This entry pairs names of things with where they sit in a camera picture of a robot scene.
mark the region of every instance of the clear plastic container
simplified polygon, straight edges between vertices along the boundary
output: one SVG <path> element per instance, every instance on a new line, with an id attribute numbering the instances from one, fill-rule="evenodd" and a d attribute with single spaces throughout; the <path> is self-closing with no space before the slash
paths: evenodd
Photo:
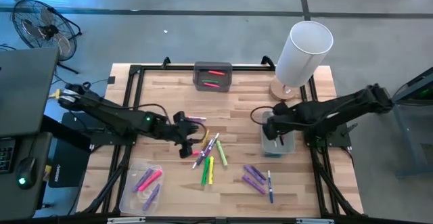
<path id="1" fill-rule="evenodd" d="M 144 191 L 140 192 L 133 192 L 133 188 L 138 183 L 140 178 L 144 175 L 144 173 L 149 169 L 153 169 L 154 172 L 151 174 L 151 176 L 157 171 L 161 170 L 162 167 L 159 165 L 149 164 L 146 160 L 134 160 L 131 167 L 128 171 L 127 176 L 127 182 L 125 184 L 122 199 L 120 200 L 119 209 L 123 213 L 132 214 L 132 215 L 151 215 L 152 213 L 155 213 L 160 195 L 162 193 L 162 182 L 164 181 L 164 171 L 162 171 L 162 175 L 159 176 L 153 183 L 151 183 Z M 160 184 L 160 189 L 154 200 L 152 201 L 152 204 L 149 206 L 149 208 L 144 211 L 143 205 L 147 201 L 147 199 L 152 194 L 152 191 L 155 189 L 155 187 Z"/>
<path id="2" fill-rule="evenodd" d="M 209 70 L 222 72 L 224 75 L 209 73 Z M 231 85 L 233 66 L 228 62 L 196 62 L 194 64 L 193 83 L 198 91 L 228 92 Z M 209 87 L 203 81 L 216 81 L 211 83 L 219 87 Z"/>
<path id="3" fill-rule="evenodd" d="M 272 115 L 272 112 L 263 112 L 262 122 L 266 122 L 268 117 Z M 269 140 L 262 130 L 262 150 L 266 157 L 282 157 L 284 154 L 293 153 L 295 151 L 295 138 L 294 132 L 286 133 L 282 135 L 283 144 L 281 144 L 279 138 Z"/>

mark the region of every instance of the fan stand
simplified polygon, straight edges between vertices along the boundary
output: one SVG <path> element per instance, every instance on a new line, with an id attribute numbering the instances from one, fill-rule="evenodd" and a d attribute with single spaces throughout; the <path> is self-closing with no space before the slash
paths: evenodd
<path id="1" fill-rule="evenodd" d="M 52 7 L 49 8 L 48 10 L 50 10 L 51 12 L 55 12 L 55 9 L 52 8 Z M 71 21 L 71 20 L 65 18 L 65 17 L 64 17 L 63 15 L 61 15 L 59 12 L 57 12 L 57 15 L 59 15 L 61 18 L 65 19 L 65 20 L 68 21 L 70 24 L 72 24 L 73 26 L 75 26 L 75 27 L 78 28 L 78 33 L 76 33 L 73 37 L 70 37 L 69 40 L 70 40 L 70 39 L 73 39 L 73 38 L 75 38 L 75 37 L 77 37 L 77 36 L 79 36 L 79 35 L 82 35 L 82 32 L 81 32 L 81 28 L 80 28 L 80 26 L 78 26 L 77 24 L 75 24 L 73 21 Z M 70 72 L 73 72 L 73 73 L 75 73 L 75 74 L 79 74 L 79 72 L 78 72 L 77 70 L 74 70 L 74 69 L 72 69 L 72 68 L 70 68 L 70 67 L 68 67 L 68 66 L 63 65 L 60 61 L 57 62 L 57 66 L 59 66 L 60 68 L 64 68 L 64 69 L 66 69 L 66 70 L 68 70 L 68 71 L 70 71 Z"/>

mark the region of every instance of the orange highlighter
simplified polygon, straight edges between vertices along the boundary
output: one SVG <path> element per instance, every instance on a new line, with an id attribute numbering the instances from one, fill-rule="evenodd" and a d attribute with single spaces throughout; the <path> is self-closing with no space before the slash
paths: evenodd
<path id="1" fill-rule="evenodd" d="M 138 188 L 138 191 L 142 192 L 143 190 L 145 190 L 147 187 L 149 187 L 149 185 L 151 183 L 153 183 L 155 181 L 155 179 L 159 178 L 159 176 L 162 175 L 162 171 L 161 170 L 157 170 L 155 174 L 153 174 L 148 180 L 146 180 L 143 185 L 141 185 Z"/>

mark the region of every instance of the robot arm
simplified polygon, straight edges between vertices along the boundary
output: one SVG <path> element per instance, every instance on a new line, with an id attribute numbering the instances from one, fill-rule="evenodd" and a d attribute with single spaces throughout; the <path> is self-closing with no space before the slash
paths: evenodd
<path id="1" fill-rule="evenodd" d="M 176 113 L 173 116 L 175 123 L 171 124 L 167 115 L 128 110 L 128 108 L 98 96 L 89 88 L 90 84 L 88 83 L 83 85 L 67 84 L 58 100 L 60 106 L 71 111 L 86 112 L 106 124 L 111 132 L 121 137 L 140 134 L 153 139 L 174 141 L 175 145 L 181 144 L 179 150 L 181 158 L 190 156 L 192 144 L 201 141 L 200 139 L 187 139 L 188 135 L 198 130 L 198 126 L 196 122 L 186 119 L 184 112 Z"/>
<path id="2" fill-rule="evenodd" d="M 290 108 L 281 102 L 262 127 L 268 139 L 293 130 L 304 131 L 307 140 L 323 138 L 343 123 L 368 112 L 387 113 L 392 107 L 386 89 L 375 84 L 326 102 L 302 102 Z"/>

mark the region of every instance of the concrete floor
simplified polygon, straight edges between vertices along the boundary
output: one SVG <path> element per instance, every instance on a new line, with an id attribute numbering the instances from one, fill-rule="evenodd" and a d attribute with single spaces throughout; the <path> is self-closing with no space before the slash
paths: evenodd
<path id="1" fill-rule="evenodd" d="M 0 0 L 9 7 L 16 0 Z M 300 0 L 39 0 L 54 7 L 84 9 L 163 9 L 301 12 Z M 433 0 L 308 0 L 311 12 L 433 13 Z M 9 13 L 0 13 L 0 43 L 25 49 Z M 67 81 L 106 79 L 114 62 L 224 61 L 259 63 L 263 55 L 278 60 L 290 27 L 302 17 L 144 16 L 68 14 L 83 30 L 75 56 L 65 62 L 81 73 L 59 69 Z M 394 93 L 433 66 L 432 19 L 313 18 L 326 25 L 335 43 L 323 64 L 330 65 L 338 95 L 379 83 Z M 62 87 L 55 84 L 51 89 Z M 94 90 L 104 94 L 106 85 Z M 64 111 L 50 102 L 46 114 Z M 365 213 L 372 217 L 432 223 L 433 176 L 397 179 L 409 165 L 407 148 L 393 115 L 369 114 L 355 120 L 350 133 L 355 173 Z M 69 211 L 76 189 L 49 189 L 46 202 L 57 206 L 37 216 Z"/>

